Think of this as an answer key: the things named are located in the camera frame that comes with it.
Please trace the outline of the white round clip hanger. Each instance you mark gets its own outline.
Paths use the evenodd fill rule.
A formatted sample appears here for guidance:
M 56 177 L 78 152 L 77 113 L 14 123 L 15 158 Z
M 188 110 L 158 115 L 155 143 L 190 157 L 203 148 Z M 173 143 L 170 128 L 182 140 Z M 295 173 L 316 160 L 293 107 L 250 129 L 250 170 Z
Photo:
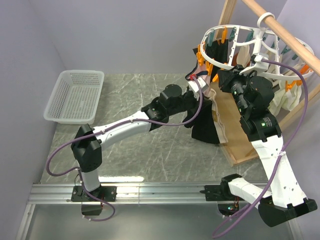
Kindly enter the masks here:
M 195 48 L 195 55 L 199 66 L 205 66 L 207 73 L 214 67 L 230 70 L 239 65 L 242 74 L 256 70 L 264 78 L 292 84 L 300 77 L 279 65 L 288 60 L 304 78 L 313 74 L 291 46 L 262 25 L 262 19 L 258 19 L 256 27 L 221 24 L 209 28 Z

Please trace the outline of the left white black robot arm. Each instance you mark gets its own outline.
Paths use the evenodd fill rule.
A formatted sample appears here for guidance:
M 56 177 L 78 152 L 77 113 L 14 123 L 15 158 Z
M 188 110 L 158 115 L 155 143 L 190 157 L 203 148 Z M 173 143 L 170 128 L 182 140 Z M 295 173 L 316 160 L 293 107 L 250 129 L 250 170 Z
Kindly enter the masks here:
M 104 149 L 134 135 L 171 126 L 170 117 L 179 113 L 188 113 L 182 124 L 189 127 L 200 113 L 204 101 L 205 96 L 198 87 L 189 86 L 186 92 L 182 92 L 180 86 L 169 84 L 158 97 L 124 119 L 96 127 L 89 124 L 81 126 L 71 150 L 79 164 L 83 195 L 89 201 L 96 201 L 101 195 L 98 168 L 102 164 Z

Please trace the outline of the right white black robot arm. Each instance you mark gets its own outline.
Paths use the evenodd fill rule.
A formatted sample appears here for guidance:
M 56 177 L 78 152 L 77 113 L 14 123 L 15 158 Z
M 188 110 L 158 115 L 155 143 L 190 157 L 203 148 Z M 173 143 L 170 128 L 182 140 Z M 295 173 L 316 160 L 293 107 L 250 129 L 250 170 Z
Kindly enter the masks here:
M 252 70 L 248 75 L 242 69 L 220 69 L 218 86 L 230 93 L 240 113 L 240 125 L 257 152 L 265 174 L 271 182 L 263 190 L 238 174 L 222 178 L 220 194 L 226 200 L 235 196 L 258 209 L 269 227 L 317 210 L 315 200 L 302 191 L 283 150 L 284 140 L 278 121 L 268 109 L 274 98 L 272 83 Z

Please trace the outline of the black boxer briefs tan waistband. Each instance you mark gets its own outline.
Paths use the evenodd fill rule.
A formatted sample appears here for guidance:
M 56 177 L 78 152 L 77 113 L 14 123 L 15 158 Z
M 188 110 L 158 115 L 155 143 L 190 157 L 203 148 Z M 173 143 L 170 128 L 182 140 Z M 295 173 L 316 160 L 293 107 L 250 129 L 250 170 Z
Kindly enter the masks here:
M 202 107 L 197 117 L 185 128 L 191 128 L 191 137 L 207 144 L 225 144 L 228 142 L 225 126 L 216 101 L 217 93 L 211 88 L 203 99 Z

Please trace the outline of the pink underwear navy trim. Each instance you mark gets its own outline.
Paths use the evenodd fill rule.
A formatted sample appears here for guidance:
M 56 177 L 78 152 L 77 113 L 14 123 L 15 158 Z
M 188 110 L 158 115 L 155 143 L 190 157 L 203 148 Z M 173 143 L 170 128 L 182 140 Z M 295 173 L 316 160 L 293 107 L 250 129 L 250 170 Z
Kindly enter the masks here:
M 208 75 L 208 71 L 206 69 L 206 66 L 205 65 L 199 66 L 199 64 L 197 62 L 195 64 L 195 67 L 192 69 L 192 71 L 189 72 L 184 78 L 187 81 L 189 81 L 191 75 L 195 75 L 196 78 L 201 77 L 205 81 L 205 83 L 207 85 L 207 89 L 203 92 L 203 94 L 207 97 L 210 92 L 211 76 Z

